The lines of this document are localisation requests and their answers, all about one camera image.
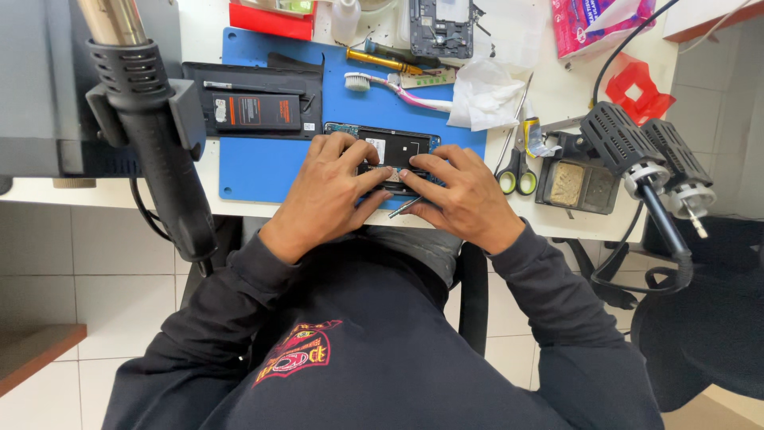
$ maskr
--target black battery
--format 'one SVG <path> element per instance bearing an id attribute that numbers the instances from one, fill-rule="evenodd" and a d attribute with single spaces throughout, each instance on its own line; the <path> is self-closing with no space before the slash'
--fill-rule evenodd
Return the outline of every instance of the black battery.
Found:
<path id="1" fill-rule="evenodd" d="M 219 130 L 300 130 L 299 96 L 212 93 Z"/>

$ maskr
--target tissue box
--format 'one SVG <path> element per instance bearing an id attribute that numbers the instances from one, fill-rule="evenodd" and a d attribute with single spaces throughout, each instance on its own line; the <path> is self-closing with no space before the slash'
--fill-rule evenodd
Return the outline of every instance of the tissue box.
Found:
<path id="1" fill-rule="evenodd" d="M 618 45 L 655 7 L 656 0 L 552 0 L 557 57 L 595 54 Z M 644 31 L 655 24 L 651 22 Z M 589 27 L 596 30 L 587 31 Z"/>

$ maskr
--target gold screwdriver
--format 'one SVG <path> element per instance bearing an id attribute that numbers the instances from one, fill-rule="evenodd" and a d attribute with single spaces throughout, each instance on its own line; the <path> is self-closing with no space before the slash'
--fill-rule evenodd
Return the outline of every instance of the gold screwdriver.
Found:
<path id="1" fill-rule="evenodd" d="M 358 60 L 364 63 L 379 64 L 380 66 L 389 67 L 390 69 L 393 69 L 399 72 L 411 73 L 412 75 L 424 74 L 422 72 L 422 69 L 416 66 L 412 66 L 406 63 L 401 63 L 400 61 L 375 57 L 374 55 L 369 55 L 369 54 L 366 54 L 365 52 L 360 52 L 359 50 L 355 50 L 355 49 L 348 48 L 348 51 L 345 54 L 345 57 L 352 60 Z"/>

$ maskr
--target toothbrush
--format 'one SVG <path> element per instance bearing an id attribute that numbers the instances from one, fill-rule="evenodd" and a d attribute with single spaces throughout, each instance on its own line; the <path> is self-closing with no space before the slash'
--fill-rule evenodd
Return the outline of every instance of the toothbrush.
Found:
<path id="1" fill-rule="evenodd" d="M 451 112 L 451 108 L 454 106 L 453 102 L 447 100 L 433 100 L 433 99 L 420 99 L 417 96 L 409 93 L 400 86 L 391 83 L 388 80 L 380 77 L 373 77 L 366 73 L 350 72 L 345 73 L 345 88 L 351 91 L 368 91 L 371 89 L 371 83 L 379 83 L 390 88 L 395 94 L 398 95 L 404 102 L 409 103 L 411 106 L 418 106 L 425 109 L 438 110 L 440 112 Z"/>

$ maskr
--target left hand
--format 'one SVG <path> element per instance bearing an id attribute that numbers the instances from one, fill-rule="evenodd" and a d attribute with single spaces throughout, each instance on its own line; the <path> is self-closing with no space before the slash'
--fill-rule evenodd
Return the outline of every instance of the left hand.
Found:
<path id="1" fill-rule="evenodd" d="M 294 264 L 314 247 L 360 228 L 393 196 L 375 191 L 356 206 L 393 174 L 388 166 L 353 176 L 364 158 L 371 165 L 380 161 L 369 142 L 342 132 L 314 137 L 286 200 L 260 230 L 263 244 L 281 261 Z"/>

